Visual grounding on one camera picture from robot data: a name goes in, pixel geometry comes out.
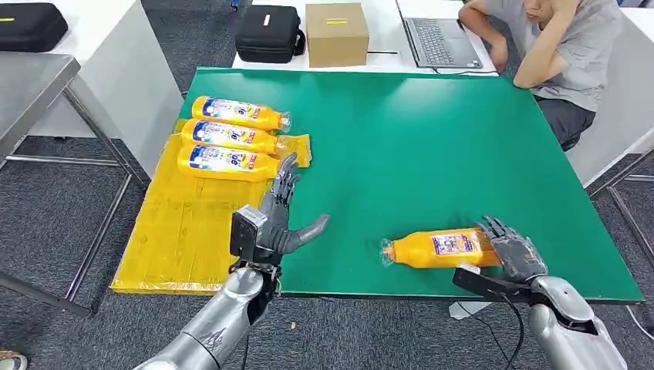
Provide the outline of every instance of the bottle label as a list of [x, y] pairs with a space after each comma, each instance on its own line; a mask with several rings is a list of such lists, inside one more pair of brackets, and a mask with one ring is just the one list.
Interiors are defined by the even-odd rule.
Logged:
[[202, 107], [202, 114], [207, 117], [222, 119], [257, 119], [260, 110], [261, 107], [255, 104], [224, 99], [207, 99]]
[[249, 144], [255, 139], [255, 131], [246, 127], [224, 123], [197, 121], [193, 128], [193, 140], [202, 143], [224, 143], [225, 141]]
[[431, 241], [437, 254], [458, 254], [478, 251], [479, 241], [477, 235], [473, 234], [471, 240], [463, 234], [440, 234], [433, 235]]
[[249, 171], [255, 168], [256, 153], [196, 145], [190, 152], [189, 166], [200, 170]]

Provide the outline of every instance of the man's arm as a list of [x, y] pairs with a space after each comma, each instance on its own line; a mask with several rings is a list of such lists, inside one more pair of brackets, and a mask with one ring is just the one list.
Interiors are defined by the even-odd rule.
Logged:
[[580, 0], [551, 0], [554, 16], [522, 59], [513, 84], [530, 89], [567, 69], [570, 64], [556, 51], [577, 12]]
[[472, 0], [459, 11], [459, 20], [472, 32], [490, 44], [490, 60], [502, 73], [508, 60], [507, 40], [486, 20], [486, 0]]

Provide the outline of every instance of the brown cardboard box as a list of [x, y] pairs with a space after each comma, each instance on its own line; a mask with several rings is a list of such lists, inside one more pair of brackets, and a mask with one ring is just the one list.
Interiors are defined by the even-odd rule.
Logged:
[[358, 2], [307, 4], [309, 67], [363, 66], [368, 53], [368, 25]]

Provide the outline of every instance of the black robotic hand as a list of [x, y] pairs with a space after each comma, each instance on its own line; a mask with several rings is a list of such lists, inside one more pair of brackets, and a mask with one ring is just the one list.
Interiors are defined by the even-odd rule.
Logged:
[[528, 280], [546, 275], [548, 268], [528, 237], [504, 225], [497, 218], [484, 216], [487, 224], [477, 223], [493, 244], [497, 259], [502, 263], [506, 280], [525, 283]]
[[288, 207], [295, 183], [295, 153], [281, 162], [271, 189], [264, 195], [259, 208], [242, 207], [232, 215], [230, 253], [239, 257], [231, 270], [245, 265], [260, 270], [278, 270], [281, 257], [319, 236], [329, 222], [323, 214], [300, 230], [288, 229]]
[[327, 227], [329, 215], [323, 214], [300, 230], [288, 229], [288, 207], [291, 204], [295, 183], [300, 175], [295, 173], [298, 164], [293, 153], [281, 162], [277, 177], [259, 205], [268, 220], [261, 228], [259, 246], [279, 254], [289, 254], [301, 245], [319, 236]]

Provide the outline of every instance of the laptop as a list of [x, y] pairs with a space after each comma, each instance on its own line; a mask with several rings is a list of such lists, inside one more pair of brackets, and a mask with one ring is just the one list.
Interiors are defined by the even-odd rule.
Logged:
[[403, 17], [402, 20], [418, 67], [484, 67], [458, 19]]

